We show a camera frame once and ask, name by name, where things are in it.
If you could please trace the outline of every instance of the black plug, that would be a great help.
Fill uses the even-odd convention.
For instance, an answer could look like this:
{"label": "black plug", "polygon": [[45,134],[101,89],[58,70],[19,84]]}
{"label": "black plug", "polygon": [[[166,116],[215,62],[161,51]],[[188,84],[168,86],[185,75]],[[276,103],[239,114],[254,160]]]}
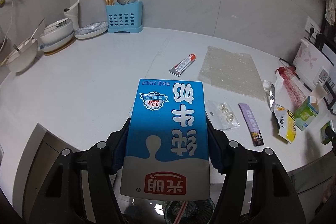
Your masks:
{"label": "black plug", "polygon": [[312,34],[314,33],[314,28],[313,27],[311,27],[310,29],[309,29],[309,36],[308,36],[308,40],[310,41],[310,38],[311,38],[311,36],[312,36]]}

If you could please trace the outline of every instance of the blue and white milk carton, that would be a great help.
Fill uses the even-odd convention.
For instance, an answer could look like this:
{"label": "blue and white milk carton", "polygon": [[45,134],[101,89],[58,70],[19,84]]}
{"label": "blue and white milk carton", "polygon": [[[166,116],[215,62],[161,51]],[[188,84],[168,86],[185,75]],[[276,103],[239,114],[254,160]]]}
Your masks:
{"label": "blue and white milk carton", "polygon": [[209,198],[202,82],[140,79],[120,193],[165,201]]}

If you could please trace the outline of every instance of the blue utensil holder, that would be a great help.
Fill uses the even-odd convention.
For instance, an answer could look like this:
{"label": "blue utensil holder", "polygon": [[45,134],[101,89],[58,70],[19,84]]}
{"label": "blue utensil holder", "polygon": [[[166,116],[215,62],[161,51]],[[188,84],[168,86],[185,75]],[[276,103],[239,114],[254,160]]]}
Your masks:
{"label": "blue utensil holder", "polygon": [[142,26],[142,1],[120,5],[106,5],[109,33],[115,32],[141,32]]}

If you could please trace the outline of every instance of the wooden coaster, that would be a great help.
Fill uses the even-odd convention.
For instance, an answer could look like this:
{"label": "wooden coaster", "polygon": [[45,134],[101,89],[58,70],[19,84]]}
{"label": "wooden coaster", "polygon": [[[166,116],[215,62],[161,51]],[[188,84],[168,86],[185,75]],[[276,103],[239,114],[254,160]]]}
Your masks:
{"label": "wooden coaster", "polygon": [[45,55],[45,56],[50,56],[50,55],[53,55],[53,54],[55,54],[55,53],[58,53],[58,52],[60,52],[61,50],[63,50],[63,49],[65,49],[65,48],[69,47],[69,46],[70,46],[73,42],[75,42],[75,41],[76,41],[76,37],[73,37],[68,43],[64,44],[62,47],[57,48],[57,49],[55,49],[55,50],[53,50],[53,51],[51,51],[51,52],[45,52],[44,55]]}

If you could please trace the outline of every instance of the red mesh net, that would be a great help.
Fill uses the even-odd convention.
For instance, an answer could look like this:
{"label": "red mesh net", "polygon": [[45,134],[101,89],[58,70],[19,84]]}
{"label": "red mesh net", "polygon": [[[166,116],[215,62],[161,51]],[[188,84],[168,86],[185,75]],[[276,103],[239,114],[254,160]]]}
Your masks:
{"label": "red mesh net", "polygon": [[295,109],[305,101],[306,96],[302,93],[299,87],[293,82],[292,78],[296,75],[295,68],[293,67],[280,67],[277,69],[283,78],[283,85],[285,86],[289,98],[294,104]]}

